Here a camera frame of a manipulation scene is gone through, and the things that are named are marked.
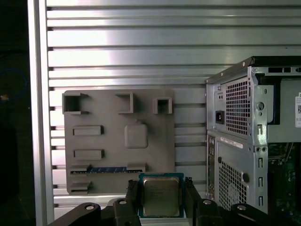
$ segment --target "aluminum slatted wall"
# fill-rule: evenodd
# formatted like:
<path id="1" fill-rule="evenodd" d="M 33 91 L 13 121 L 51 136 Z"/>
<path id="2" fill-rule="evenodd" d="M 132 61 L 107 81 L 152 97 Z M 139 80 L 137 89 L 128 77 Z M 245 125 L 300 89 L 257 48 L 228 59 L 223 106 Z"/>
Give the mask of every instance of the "aluminum slatted wall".
<path id="1" fill-rule="evenodd" d="M 55 218 L 81 202 L 105 205 L 111 198 L 66 192 L 64 91 L 172 87 L 176 170 L 204 191 L 204 80 L 252 55 L 301 55 L 301 2 L 283 2 L 47 0 L 48 39 L 41 46 L 47 45 L 49 73 L 42 82 L 48 86 L 43 108 L 49 115 L 43 117 L 47 122 L 49 116 L 44 137 L 51 139 L 44 150 L 52 166 L 46 187 L 48 193 L 54 188 Z"/>

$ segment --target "blue circuit board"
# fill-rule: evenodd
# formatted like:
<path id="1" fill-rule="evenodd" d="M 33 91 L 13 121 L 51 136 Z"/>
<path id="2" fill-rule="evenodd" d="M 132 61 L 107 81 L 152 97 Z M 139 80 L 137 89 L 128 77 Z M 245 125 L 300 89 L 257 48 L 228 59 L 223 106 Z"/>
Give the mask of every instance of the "blue circuit board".
<path id="1" fill-rule="evenodd" d="M 140 173 L 142 169 L 127 170 L 126 167 L 89 167 L 86 171 L 71 171 L 71 174 L 97 174 L 97 173 Z"/>
<path id="2" fill-rule="evenodd" d="M 139 183 L 143 186 L 144 177 L 177 177 L 179 178 L 180 192 L 182 193 L 182 203 L 179 205 L 179 216 L 173 216 L 171 218 L 183 218 L 184 217 L 184 200 L 185 200 L 185 182 L 183 173 L 139 173 Z M 148 217 L 144 215 L 143 207 L 138 210 L 138 214 L 141 218 L 166 218 L 166 217 Z"/>

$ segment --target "white label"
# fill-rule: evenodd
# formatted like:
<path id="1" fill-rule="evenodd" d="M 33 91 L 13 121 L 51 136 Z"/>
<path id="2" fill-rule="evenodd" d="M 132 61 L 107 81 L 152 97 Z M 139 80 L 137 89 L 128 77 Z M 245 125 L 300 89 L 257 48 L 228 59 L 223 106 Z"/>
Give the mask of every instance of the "white label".
<path id="1" fill-rule="evenodd" d="M 227 143 L 227 144 L 229 144 L 229 145 L 233 145 L 233 146 L 235 146 L 235 147 L 241 148 L 241 149 L 244 148 L 244 146 L 243 146 L 242 144 L 237 143 L 237 142 L 235 142 L 235 141 L 233 141 L 233 140 L 229 140 L 229 139 L 226 139 L 226 138 L 221 137 L 221 141 L 223 141 L 223 142 L 225 142 L 225 143 Z"/>
<path id="2" fill-rule="evenodd" d="M 296 112 L 296 127 L 301 127 L 301 93 L 296 97 L 295 103 Z"/>

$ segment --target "mesh vent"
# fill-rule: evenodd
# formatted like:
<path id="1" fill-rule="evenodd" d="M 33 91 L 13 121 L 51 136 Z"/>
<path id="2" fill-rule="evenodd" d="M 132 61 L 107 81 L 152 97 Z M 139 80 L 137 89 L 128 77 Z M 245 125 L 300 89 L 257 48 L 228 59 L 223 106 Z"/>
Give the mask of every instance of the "mesh vent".
<path id="1" fill-rule="evenodd" d="M 228 85 L 226 89 L 227 130 L 243 135 L 247 135 L 247 118 L 250 117 L 250 101 L 247 101 L 247 91 L 247 81 Z"/>
<path id="2" fill-rule="evenodd" d="M 219 169 L 220 205 L 230 210 L 233 204 L 246 203 L 247 187 L 241 183 L 240 173 L 224 162 Z"/>

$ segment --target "green circuit board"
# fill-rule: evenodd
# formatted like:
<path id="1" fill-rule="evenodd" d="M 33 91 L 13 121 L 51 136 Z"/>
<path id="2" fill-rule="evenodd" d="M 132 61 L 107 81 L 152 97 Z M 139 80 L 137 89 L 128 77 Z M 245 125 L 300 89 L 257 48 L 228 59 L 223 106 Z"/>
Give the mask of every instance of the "green circuit board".
<path id="1" fill-rule="evenodd" d="M 292 225 L 301 225 L 299 208 L 300 145 L 291 143 L 269 146 L 269 214 Z"/>

